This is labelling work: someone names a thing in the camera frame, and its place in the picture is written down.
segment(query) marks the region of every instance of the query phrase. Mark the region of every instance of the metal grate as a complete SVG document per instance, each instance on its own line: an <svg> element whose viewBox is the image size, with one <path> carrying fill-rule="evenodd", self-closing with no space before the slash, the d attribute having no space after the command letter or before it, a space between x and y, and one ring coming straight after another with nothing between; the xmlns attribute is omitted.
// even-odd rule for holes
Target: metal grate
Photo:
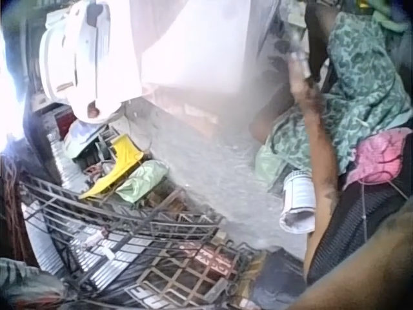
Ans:
<svg viewBox="0 0 413 310"><path fill-rule="evenodd" d="M162 257L166 244L187 257L212 239L221 220L188 209L169 211L168 206L183 199L181 189L156 207L138 207L111 199L81 201L76 193L31 176L22 185L39 203L26 222L43 219L74 283L89 293L104 290L138 258ZM88 238L102 230L108 236L86 249Z"/></svg>
<svg viewBox="0 0 413 310"><path fill-rule="evenodd" d="M134 285L125 291L147 309L179 309L213 304L240 270L241 253L224 245L200 246L189 242L186 249L168 244ZM177 252L185 254L176 258Z"/></svg>

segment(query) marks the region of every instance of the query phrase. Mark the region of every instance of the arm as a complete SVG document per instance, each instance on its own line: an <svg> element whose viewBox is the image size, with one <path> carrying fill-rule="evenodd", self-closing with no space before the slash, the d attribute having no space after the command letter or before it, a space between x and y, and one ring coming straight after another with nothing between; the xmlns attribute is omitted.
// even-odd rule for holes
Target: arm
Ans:
<svg viewBox="0 0 413 310"><path fill-rule="evenodd" d="M307 277L314 253L337 205L338 171L334 148L325 132L320 113L306 112L304 122L310 144L312 181L316 192L316 226L308 237L304 259L304 274Z"/></svg>
<svg viewBox="0 0 413 310"><path fill-rule="evenodd" d="M309 235L304 259L307 277L312 257L327 229L337 205L337 159L321 119L322 96L316 87L303 79L301 67L293 59L289 64L291 93L304 115L305 130L310 145L312 181L316 194L316 227Z"/></svg>
<svg viewBox="0 0 413 310"><path fill-rule="evenodd" d="M412 223L410 198L364 246L305 291L288 310L399 309L397 303L405 303L412 289Z"/></svg>

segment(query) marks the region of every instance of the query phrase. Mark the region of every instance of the camouflage fabric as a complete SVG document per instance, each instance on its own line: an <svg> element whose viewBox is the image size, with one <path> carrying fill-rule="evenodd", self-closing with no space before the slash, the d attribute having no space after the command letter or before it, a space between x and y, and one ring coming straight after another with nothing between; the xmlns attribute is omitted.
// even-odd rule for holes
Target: camouflage fabric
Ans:
<svg viewBox="0 0 413 310"><path fill-rule="evenodd" d="M338 81L325 94L323 121L342 174L359 141L405 123L412 115L412 107L376 21L339 13L328 53ZM271 151L272 163L268 164L268 152L259 152L256 170L266 161L266 175L273 177L273 183L283 181L279 179L285 167L311 171L308 138L298 105L276 120L265 149Z"/></svg>
<svg viewBox="0 0 413 310"><path fill-rule="evenodd" d="M55 276L7 258L0 258L0 291L2 297L13 306L44 306L62 301L66 294L63 282Z"/></svg>

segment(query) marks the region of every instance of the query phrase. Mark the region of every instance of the metal frame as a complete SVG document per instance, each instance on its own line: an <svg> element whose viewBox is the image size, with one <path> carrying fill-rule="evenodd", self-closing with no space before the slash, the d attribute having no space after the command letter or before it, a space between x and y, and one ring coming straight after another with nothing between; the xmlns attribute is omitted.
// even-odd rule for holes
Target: metal frame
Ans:
<svg viewBox="0 0 413 310"><path fill-rule="evenodd" d="M162 251L167 245L179 250L174 256L177 259L188 258L191 252L195 255L214 237L222 219L188 209L168 210L174 201L183 199L182 189L173 190L156 207L132 209L129 203L111 199L81 201L76 193L32 176L26 176L22 186L31 199L39 202L26 222L39 220L41 212L71 274L69 282L89 297L97 296L118 278L121 282L128 282L131 277L136 280L150 264L148 260L164 258ZM102 227L110 232L108 239L84 250L81 242L85 236ZM197 247L189 245L189 241L196 242ZM109 248L116 258L106 257L103 248Z"/></svg>

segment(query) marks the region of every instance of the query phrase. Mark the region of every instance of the white plastic container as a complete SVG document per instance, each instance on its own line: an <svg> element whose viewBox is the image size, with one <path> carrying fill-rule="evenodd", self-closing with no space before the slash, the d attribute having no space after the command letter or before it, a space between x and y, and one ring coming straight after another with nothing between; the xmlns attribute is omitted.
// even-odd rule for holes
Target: white plastic container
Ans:
<svg viewBox="0 0 413 310"><path fill-rule="evenodd" d="M282 229L293 234L314 231L316 195L311 175L297 170L284 181L284 208L279 219Z"/></svg>

